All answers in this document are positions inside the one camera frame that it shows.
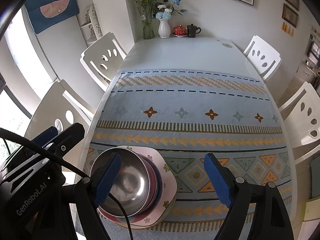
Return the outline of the stainless steel bowl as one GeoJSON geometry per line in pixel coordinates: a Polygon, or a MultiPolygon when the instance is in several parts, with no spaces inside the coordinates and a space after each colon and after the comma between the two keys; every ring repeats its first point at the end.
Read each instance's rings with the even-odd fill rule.
{"type": "Polygon", "coordinates": [[[91,173],[101,167],[112,153],[120,155],[121,167],[110,194],[120,202],[129,217],[146,211],[154,204],[159,182],[155,169],[146,157],[124,147],[112,147],[97,152],[91,173]]]}

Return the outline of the pink floral plate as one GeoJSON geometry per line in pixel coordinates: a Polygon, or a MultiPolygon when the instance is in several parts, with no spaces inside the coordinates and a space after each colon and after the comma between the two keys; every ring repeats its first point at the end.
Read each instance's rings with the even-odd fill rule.
{"type": "MultiPolygon", "coordinates": [[[[157,207],[157,211],[159,213],[162,213],[162,207],[165,207],[163,203],[165,201],[171,202],[177,193],[176,178],[171,172],[170,168],[167,166],[164,158],[157,150],[150,147],[141,147],[141,146],[118,146],[118,147],[132,149],[133,151],[146,157],[147,160],[151,163],[151,165],[155,169],[155,172],[158,178],[159,190],[156,197],[156,201],[150,208],[157,207]]],[[[105,202],[101,204],[99,207],[102,208],[102,210],[109,215],[112,215],[117,218],[125,218],[127,226],[130,225],[129,216],[126,214],[126,211],[124,210],[120,202],[112,194],[110,194],[105,200],[105,202]]]]}

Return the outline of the white dining chair near left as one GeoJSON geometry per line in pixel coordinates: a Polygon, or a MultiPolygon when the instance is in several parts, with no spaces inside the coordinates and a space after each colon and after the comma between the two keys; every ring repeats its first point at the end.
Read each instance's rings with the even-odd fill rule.
{"type": "Polygon", "coordinates": [[[65,80],[55,82],[39,103],[24,136],[34,139],[51,126],[62,132],[75,122],[88,131],[95,111],[65,80]]]}

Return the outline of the white dining chair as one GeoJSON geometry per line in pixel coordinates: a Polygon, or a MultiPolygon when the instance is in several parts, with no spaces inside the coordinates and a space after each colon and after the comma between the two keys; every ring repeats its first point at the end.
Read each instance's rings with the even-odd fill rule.
{"type": "Polygon", "coordinates": [[[55,82],[39,103],[24,136],[34,139],[51,126],[62,132],[75,122],[88,131],[95,111],[65,80],[55,82]]]}
{"type": "Polygon", "coordinates": [[[106,91],[126,56],[114,33],[109,32],[81,54],[80,63],[97,85],[106,91]]]}
{"type": "Polygon", "coordinates": [[[244,55],[264,81],[268,81],[282,63],[281,55],[258,35],[252,37],[244,55]]]}
{"type": "Polygon", "coordinates": [[[312,84],[304,82],[299,90],[279,107],[282,112],[294,105],[284,119],[292,148],[319,142],[319,95],[312,84]]]}

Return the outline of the patterned blue table runner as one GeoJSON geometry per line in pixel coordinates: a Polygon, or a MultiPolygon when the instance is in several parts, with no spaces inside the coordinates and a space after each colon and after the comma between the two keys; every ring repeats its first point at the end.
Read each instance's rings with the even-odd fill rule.
{"type": "Polygon", "coordinates": [[[212,152],[247,182],[277,185],[292,206],[291,165],[284,129],[263,83],[253,77],[201,70],[122,70],[100,105],[88,139],[84,172],[104,150],[156,149],[159,169],[177,184],[164,199],[161,222],[142,219],[135,239],[212,239],[228,208],[204,170],[212,152]]]}

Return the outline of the white refrigerator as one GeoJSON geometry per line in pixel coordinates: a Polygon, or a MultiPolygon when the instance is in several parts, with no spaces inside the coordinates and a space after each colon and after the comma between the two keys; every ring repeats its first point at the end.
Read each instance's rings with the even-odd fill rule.
{"type": "Polygon", "coordinates": [[[75,89],[95,86],[80,63],[87,48],[78,16],[71,16],[40,33],[35,33],[30,13],[23,6],[5,33],[5,41],[14,59],[37,57],[50,77],[66,80],[75,89]]]}

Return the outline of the white dining chair far left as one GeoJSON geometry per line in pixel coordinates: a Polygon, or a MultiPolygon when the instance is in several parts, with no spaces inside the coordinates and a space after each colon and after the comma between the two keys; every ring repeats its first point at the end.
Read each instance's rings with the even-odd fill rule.
{"type": "Polygon", "coordinates": [[[81,54],[80,63],[97,85],[106,91],[126,56],[114,33],[109,32],[81,54]]]}

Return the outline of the white dining chair near right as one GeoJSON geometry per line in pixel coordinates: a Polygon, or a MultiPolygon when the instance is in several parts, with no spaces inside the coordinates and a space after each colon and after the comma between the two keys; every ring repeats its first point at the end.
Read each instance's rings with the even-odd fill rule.
{"type": "Polygon", "coordinates": [[[304,82],[299,90],[279,107],[282,112],[294,105],[284,119],[292,148],[319,142],[319,95],[312,84],[304,82]]]}

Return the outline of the white corner shelf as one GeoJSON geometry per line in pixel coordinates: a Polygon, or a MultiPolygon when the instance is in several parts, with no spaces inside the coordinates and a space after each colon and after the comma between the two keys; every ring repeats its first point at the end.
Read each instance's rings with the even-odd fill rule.
{"type": "Polygon", "coordinates": [[[103,36],[94,4],[86,8],[85,20],[85,23],[81,25],[80,29],[87,46],[90,47],[103,36]]]}

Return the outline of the blue fabric cover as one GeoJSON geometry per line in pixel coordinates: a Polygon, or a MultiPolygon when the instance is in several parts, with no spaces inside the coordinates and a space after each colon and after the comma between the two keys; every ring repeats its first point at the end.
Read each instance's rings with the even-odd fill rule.
{"type": "Polygon", "coordinates": [[[24,5],[35,34],[79,14],[76,0],[27,0],[24,5]]]}

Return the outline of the white dining chair far right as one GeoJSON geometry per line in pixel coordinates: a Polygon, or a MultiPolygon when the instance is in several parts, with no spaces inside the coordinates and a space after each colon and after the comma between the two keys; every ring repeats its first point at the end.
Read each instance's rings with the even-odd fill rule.
{"type": "Polygon", "coordinates": [[[281,55],[258,35],[252,37],[244,55],[264,81],[268,81],[282,63],[281,55]]]}

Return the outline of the white ribbed flower vase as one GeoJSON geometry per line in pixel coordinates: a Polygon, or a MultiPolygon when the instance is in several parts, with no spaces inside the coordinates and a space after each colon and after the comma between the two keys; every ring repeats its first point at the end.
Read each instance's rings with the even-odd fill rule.
{"type": "Polygon", "coordinates": [[[169,38],[170,37],[171,29],[168,24],[167,18],[159,20],[158,34],[159,34],[160,38],[169,38]]]}

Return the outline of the red lidded teacup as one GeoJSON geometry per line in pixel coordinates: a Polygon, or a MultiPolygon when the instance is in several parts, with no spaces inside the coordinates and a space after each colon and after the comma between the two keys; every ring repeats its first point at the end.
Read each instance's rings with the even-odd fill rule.
{"type": "Polygon", "coordinates": [[[187,36],[187,29],[181,24],[173,28],[173,33],[176,37],[185,37],[187,36]]]}

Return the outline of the dark brown mug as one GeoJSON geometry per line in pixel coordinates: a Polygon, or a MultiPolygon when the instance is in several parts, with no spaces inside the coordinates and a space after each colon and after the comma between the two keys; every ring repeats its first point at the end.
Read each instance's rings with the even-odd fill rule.
{"type": "Polygon", "coordinates": [[[193,24],[187,25],[187,36],[188,37],[195,38],[196,35],[199,34],[200,32],[201,32],[200,27],[193,25],[193,24]]]}

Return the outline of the small framed picture lower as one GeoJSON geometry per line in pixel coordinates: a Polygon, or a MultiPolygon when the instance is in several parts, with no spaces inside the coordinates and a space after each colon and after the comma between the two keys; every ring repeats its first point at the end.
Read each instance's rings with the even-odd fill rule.
{"type": "Polygon", "coordinates": [[[299,15],[285,3],[283,4],[282,18],[293,27],[297,27],[299,15]]]}

